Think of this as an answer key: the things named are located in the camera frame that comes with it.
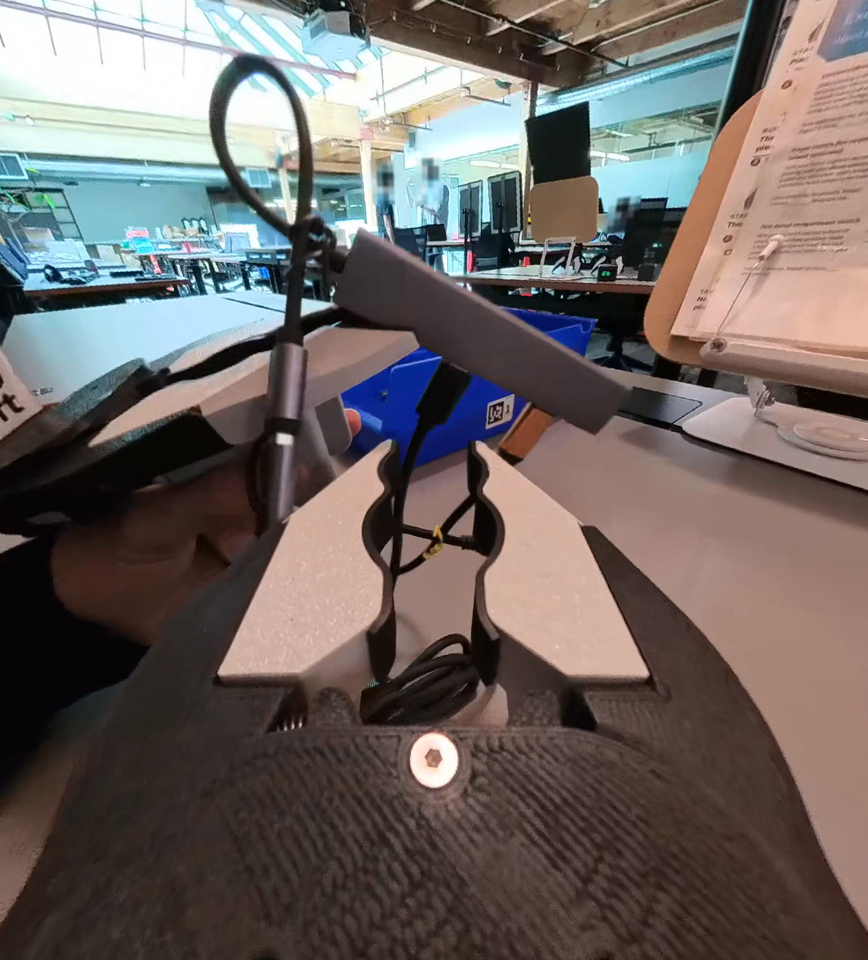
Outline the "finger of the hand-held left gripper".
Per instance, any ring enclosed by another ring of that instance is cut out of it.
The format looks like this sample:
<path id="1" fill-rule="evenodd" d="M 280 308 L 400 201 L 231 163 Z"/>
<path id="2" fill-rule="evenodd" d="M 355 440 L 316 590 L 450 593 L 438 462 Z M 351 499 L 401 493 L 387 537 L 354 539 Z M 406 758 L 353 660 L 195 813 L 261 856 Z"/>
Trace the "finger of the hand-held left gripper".
<path id="1" fill-rule="evenodd" d="M 333 424 L 305 426 L 299 455 L 306 479 L 332 481 L 334 460 L 351 444 L 341 439 L 340 395 L 362 373 L 313 373 L 305 410 L 328 404 Z M 154 481 L 197 475 L 257 440 L 265 421 L 266 373 L 218 373 L 158 390 L 104 427 L 104 471 L 115 481 Z"/>
<path id="2" fill-rule="evenodd" d="M 216 357 L 221 350 L 247 345 L 280 330 L 280 318 L 258 318 L 247 325 L 225 330 L 189 344 L 171 363 L 172 374 L 189 374 L 196 364 Z M 321 327 L 306 336 L 308 370 L 305 406 L 314 407 L 375 376 L 417 347 L 413 334 L 388 329 L 363 329 L 339 323 Z M 272 349 L 248 348 L 238 361 L 221 361 L 219 371 L 181 379 L 155 390 L 142 406 L 153 412 L 196 409 L 218 412 L 242 406 L 264 411 L 269 388 Z"/>

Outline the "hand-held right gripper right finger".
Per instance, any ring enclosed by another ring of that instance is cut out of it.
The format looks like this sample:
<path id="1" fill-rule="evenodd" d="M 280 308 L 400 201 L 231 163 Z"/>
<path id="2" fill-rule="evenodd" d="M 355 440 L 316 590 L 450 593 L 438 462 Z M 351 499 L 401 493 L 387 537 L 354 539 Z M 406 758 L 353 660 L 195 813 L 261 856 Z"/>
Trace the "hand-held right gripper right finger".
<path id="1" fill-rule="evenodd" d="M 507 690 L 643 684 L 649 668 L 584 526 L 481 441 L 468 448 L 475 576 L 471 647 Z"/>

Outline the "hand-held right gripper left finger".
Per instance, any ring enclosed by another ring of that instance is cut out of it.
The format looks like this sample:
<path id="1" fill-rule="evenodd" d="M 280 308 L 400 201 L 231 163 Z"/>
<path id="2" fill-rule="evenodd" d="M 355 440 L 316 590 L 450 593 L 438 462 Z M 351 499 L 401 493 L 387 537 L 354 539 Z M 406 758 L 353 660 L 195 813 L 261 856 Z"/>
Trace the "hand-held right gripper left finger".
<path id="1" fill-rule="evenodd" d="M 295 510 L 217 679 L 303 690 L 364 690 L 396 655 L 392 488 L 399 448 L 380 443 Z"/>

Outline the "black cable black plug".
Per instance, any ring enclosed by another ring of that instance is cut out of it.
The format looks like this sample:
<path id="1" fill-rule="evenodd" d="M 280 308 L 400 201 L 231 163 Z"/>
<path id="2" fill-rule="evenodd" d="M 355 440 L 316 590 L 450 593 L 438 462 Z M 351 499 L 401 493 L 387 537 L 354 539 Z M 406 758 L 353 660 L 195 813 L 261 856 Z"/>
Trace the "black cable black plug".
<path id="1" fill-rule="evenodd" d="M 405 522 L 407 494 L 424 442 L 435 428 L 447 424 L 470 380 L 469 373 L 440 361 L 416 405 L 415 429 L 401 457 L 392 494 L 389 568 L 394 586 L 433 559 L 422 560 L 421 555 L 435 527 L 425 531 Z M 469 543 L 451 534 L 473 505 L 473 498 L 467 496 L 440 523 L 444 545 L 469 548 Z M 416 726 L 445 721 L 473 703 L 479 685 L 471 641 L 452 633 L 426 647 L 395 677 L 376 679 L 368 686 L 361 697 L 360 716 L 368 725 Z"/>

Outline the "grey USB hub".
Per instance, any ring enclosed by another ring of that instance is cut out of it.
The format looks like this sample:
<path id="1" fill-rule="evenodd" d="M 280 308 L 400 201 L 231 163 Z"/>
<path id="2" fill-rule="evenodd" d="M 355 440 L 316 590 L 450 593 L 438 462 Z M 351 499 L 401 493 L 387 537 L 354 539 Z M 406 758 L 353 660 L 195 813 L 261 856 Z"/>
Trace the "grey USB hub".
<path id="1" fill-rule="evenodd" d="M 265 207 L 241 175 L 228 148 L 228 109 L 240 85 L 254 76 L 267 77 L 283 92 L 295 119 L 298 183 L 294 222 L 285 221 Z M 470 374 L 473 360 L 463 360 L 461 354 L 473 350 L 473 333 L 498 330 L 500 323 L 509 321 L 509 316 L 369 231 L 357 234 L 347 254 L 336 251 L 333 235 L 311 209 L 313 146 L 304 105 L 290 79 L 270 59 L 245 53 L 233 57 L 213 86 L 208 122 L 214 152 L 234 192 L 291 242 L 286 312 L 272 348 L 261 460 L 262 524 L 278 524 L 295 504 L 296 445 L 305 409 L 308 370 L 300 313 L 308 255 L 320 255 L 325 278 L 329 271 L 340 276 L 335 287 L 335 306 L 370 328 L 412 333 L 420 346 Z M 600 429 L 585 429 L 544 411 L 534 402 L 536 407 L 589 434 L 600 432 L 618 413 L 629 392 L 594 367 L 607 379 L 617 400 Z"/>

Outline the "blue plastic bin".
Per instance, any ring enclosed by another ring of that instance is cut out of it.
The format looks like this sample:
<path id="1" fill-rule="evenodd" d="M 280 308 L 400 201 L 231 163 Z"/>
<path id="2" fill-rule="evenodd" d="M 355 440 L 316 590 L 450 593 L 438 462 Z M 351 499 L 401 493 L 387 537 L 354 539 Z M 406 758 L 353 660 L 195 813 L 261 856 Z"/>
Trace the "blue plastic bin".
<path id="1" fill-rule="evenodd" d="M 424 465 L 464 450 L 472 441 L 500 437 L 527 402 L 585 429 L 597 431 L 615 409 L 615 391 L 585 357 L 593 322 L 537 311 L 508 309 L 509 321 L 475 331 L 470 381 L 446 422 L 422 441 Z M 417 407 L 441 357 L 423 346 L 343 393 L 344 407 L 361 417 L 349 453 L 362 457 L 387 442 L 405 456 L 418 423 Z"/>

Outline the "black desk panel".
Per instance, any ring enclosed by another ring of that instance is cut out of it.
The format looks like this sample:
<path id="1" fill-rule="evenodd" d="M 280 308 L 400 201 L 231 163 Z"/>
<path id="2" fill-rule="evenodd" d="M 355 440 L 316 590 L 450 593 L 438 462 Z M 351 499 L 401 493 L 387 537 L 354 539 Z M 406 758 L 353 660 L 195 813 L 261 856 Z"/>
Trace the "black desk panel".
<path id="1" fill-rule="evenodd" d="M 647 426 L 680 430 L 682 423 L 703 406 L 704 402 L 691 397 L 634 387 L 617 415 Z"/>

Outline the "person's left hand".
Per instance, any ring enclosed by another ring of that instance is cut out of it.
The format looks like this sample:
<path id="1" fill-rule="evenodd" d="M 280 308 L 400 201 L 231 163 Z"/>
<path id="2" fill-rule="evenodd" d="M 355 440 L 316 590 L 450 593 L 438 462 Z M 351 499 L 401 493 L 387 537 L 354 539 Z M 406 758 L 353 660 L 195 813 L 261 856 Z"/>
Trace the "person's left hand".
<path id="1" fill-rule="evenodd" d="M 67 634 L 151 644 L 160 626 L 257 542 L 248 454 L 134 495 L 115 516 L 67 527 L 51 550 Z"/>

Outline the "wooden table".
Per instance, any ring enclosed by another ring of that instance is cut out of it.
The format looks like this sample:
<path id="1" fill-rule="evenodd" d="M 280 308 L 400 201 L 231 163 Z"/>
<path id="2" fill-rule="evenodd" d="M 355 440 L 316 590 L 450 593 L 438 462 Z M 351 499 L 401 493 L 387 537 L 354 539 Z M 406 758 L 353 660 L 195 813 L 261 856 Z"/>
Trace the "wooden table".
<path id="1" fill-rule="evenodd" d="M 479 270 L 474 272 L 449 272 L 445 276 L 452 282 L 470 286 L 491 286 L 504 289 L 550 290 L 571 294 L 621 294 L 649 297 L 656 282 L 620 277 L 602 281 L 586 273 L 553 274 L 539 267 L 508 267 L 499 270 Z"/>

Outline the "black panel wooden stand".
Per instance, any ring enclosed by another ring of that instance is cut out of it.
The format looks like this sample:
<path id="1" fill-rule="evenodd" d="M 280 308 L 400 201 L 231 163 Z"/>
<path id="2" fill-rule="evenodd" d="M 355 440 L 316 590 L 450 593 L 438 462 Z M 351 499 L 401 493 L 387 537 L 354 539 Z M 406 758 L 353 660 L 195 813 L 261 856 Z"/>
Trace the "black panel wooden stand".
<path id="1" fill-rule="evenodd" d="M 577 102 L 525 122 L 533 178 L 526 205 L 532 239 L 542 247 L 539 278 L 551 243 L 566 242 L 571 262 L 574 249 L 598 233 L 600 196 L 591 175 L 589 107 L 587 101 Z"/>

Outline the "ceiling heater unit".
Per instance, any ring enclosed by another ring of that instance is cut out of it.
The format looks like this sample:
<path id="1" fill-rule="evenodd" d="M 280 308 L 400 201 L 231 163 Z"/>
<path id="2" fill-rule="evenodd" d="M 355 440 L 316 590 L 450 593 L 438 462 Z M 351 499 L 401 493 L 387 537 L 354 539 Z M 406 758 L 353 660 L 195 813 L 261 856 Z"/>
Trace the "ceiling heater unit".
<path id="1" fill-rule="evenodd" d="M 345 3 L 308 12 L 299 35 L 302 52 L 326 63 L 353 63 L 369 47 L 364 18 Z"/>

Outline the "instruction sheet on wooden stand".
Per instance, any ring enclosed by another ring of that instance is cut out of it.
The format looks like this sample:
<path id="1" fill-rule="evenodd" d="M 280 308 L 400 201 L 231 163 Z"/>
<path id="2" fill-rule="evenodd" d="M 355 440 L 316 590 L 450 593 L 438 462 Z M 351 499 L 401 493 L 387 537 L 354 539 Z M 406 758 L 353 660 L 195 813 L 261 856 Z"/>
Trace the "instruction sheet on wooden stand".
<path id="1" fill-rule="evenodd" d="M 649 297 L 644 326 L 648 342 L 659 359 L 685 366 L 701 365 L 700 345 L 674 336 L 671 330 L 714 228 L 718 209 L 761 96 L 761 92 L 752 96 L 716 136 L 704 172 Z M 836 458 L 832 456 L 833 448 L 821 446 L 812 450 L 789 442 L 789 439 L 800 439 L 792 430 L 795 423 L 853 427 L 865 433 L 868 422 L 786 404 L 769 406 L 765 413 L 781 414 L 781 426 L 766 421 L 761 412 L 755 411 L 746 394 L 735 394 L 730 399 L 699 408 L 681 422 L 680 429 L 692 441 L 868 493 L 868 460 Z"/>

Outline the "document stand with instruction sheet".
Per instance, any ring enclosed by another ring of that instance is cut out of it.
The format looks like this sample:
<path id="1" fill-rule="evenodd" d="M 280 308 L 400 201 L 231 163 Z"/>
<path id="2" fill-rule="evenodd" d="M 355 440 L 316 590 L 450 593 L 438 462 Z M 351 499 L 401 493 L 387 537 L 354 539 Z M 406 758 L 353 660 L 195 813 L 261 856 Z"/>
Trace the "document stand with instruction sheet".
<path id="1" fill-rule="evenodd" d="M 672 332 L 868 358 L 868 1 L 798 3 Z"/>

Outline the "black metal post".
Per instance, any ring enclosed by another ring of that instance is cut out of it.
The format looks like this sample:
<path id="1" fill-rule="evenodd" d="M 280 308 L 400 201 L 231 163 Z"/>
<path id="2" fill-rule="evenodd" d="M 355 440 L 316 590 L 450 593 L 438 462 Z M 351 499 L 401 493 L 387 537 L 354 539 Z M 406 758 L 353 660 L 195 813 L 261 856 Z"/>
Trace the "black metal post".
<path id="1" fill-rule="evenodd" d="M 761 90 L 768 74 L 786 1 L 749 1 L 728 74 L 717 132 Z"/>

